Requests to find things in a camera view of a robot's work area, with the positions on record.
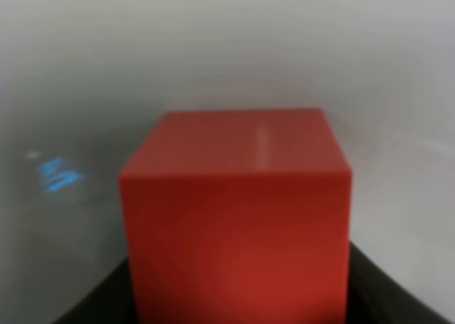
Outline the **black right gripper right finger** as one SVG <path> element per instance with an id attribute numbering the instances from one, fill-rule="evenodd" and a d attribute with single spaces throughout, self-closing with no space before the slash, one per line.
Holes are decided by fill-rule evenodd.
<path id="1" fill-rule="evenodd" d="M 444 324 L 425 305 L 350 245 L 347 323 Z"/>

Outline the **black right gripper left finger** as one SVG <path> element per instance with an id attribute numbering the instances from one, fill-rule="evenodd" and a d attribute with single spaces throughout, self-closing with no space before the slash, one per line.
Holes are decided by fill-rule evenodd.
<path id="1" fill-rule="evenodd" d="M 124 259 L 105 280 L 54 323 L 137 323 L 136 314 L 129 261 Z"/>

